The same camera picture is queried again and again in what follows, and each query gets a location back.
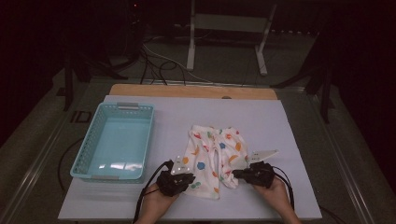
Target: gray floor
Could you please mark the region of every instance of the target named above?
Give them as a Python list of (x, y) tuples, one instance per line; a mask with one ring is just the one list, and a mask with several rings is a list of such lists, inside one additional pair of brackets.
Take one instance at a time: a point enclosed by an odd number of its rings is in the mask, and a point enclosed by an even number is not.
[[(295, 75), (314, 40), (304, 35), (270, 34), (264, 49), (267, 77), (258, 74), (252, 42), (232, 41), (231, 46), (220, 43), (218, 38), (198, 42), (195, 69), (192, 74), (184, 72), (184, 76), (188, 84), (265, 88)], [(188, 39), (185, 37), (172, 41), (155, 38), (147, 43), (147, 48), (186, 64)], [(158, 66), (165, 62), (150, 59)], [(122, 58), (113, 58), (113, 61), (120, 62)], [(141, 59), (120, 73), (129, 77), (124, 82), (138, 83), (143, 71)], [(183, 84), (183, 73), (178, 68), (163, 71), (162, 75), (168, 84)], [(148, 70), (145, 83), (162, 84), (158, 78), (151, 78), (152, 73)], [(63, 86), (63, 73), (54, 78), (53, 89), (1, 148), (1, 223), (70, 223), (57, 219), (64, 199), (57, 169), (60, 167), (67, 189), (71, 181), (69, 170), (79, 144), (71, 147), (61, 164), (60, 158), (88, 129), (88, 123), (70, 120), (76, 110), (94, 113), (114, 83), (120, 82), (100, 74), (89, 84), (75, 82), (76, 99), (69, 112), (63, 112), (64, 98), (56, 96), (57, 90)], [(276, 93), (287, 112), (318, 203), (346, 223), (396, 223), (395, 195), (337, 89), (332, 87), (330, 124), (325, 124), (318, 115), (318, 97), (305, 94), (305, 83), (306, 79), (301, 80), (284, 90), (276, 90)], [(304, 223), (336, 223), (326, 212), (322, 215), (323, 219)]]

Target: light blue plastic basket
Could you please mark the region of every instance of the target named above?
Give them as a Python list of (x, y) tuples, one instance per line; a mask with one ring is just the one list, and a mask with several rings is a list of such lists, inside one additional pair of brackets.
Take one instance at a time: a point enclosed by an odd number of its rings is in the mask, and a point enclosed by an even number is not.
[(101, 103), (70, 175), (84, 181), (143, 183), (154, 105)]

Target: dark background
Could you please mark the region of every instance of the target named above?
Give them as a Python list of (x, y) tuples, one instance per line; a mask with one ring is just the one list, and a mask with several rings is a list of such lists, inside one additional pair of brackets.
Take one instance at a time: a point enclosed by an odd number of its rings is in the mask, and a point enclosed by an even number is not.
[[(64, 67), (62, 37), (65, 31), (78, 37), (83, 44), (81, 50), (92, 56), (106, 57), (103, 46), (111, 42), (106, 34), (118, 32), (128, 22), (114, 16), (124, 2), (118, 5), (117, 1), (111, 2), (116, 6), (106, 7), (113, 11), (101, 18), (102, 26), (92, 21), (94, 10), (101, 9), (101, 1), (7, 0), (0, 3), (0, 145), (50, 90), (52, 77)], [(261, 15), (262, 1), (249, 1), (257, 4), (253, 11), (249, 9), (251, 5), (242, 2), (202, 0), (197, 1), (197, 10)], [(190, 22), (190, 3), (186, 0), (150, 0), (139, 6), (144, 6), (139, 9), (147, 13), (147, 17), (143, 17), (145, 21), (160, 34), (172, 36), (173, 24)], [(272, 26), (277, 32), (318, 35), (304, 67), (314, 66), (326, 58), (331, 60), (332, 84), (339, 88), (347, 109), (394, 191), (395, 14), (396, 7), (391, 1), (283, 1), (278, 5)]]

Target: colorful pattern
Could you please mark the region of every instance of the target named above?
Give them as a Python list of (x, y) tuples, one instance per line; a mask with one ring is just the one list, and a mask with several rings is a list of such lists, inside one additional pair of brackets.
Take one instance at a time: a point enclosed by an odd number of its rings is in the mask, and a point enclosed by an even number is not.
[(183, 163), (192, 170), (196, 182), (185, 193), (218, 199), (219, 182), (231, 189), (238, 186), (232, 171), (247, 168), (247, 157), (247, 145), (236, 129), (193, 126)]

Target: human hand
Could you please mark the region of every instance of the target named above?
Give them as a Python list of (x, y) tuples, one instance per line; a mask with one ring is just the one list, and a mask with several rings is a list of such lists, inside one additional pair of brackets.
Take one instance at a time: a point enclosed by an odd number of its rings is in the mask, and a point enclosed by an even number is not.
[[(146, 193), (157, 190), (158, 188), (157, 184), (152, 184), (148, 187)], [(142, 215), (136, 221), (136, 224), (155, 223), (166, 213), (177, 197), (178, 195), (173, 197), (165, 196), (159, 190), (146, 195), (143, 200)]]
[(285, 184), (279, 178), (274, 178), (269, 189), (257, 185), (253, 185), (253, 188), (280, 214), (285, 223), (301, 223), (291, 207)]

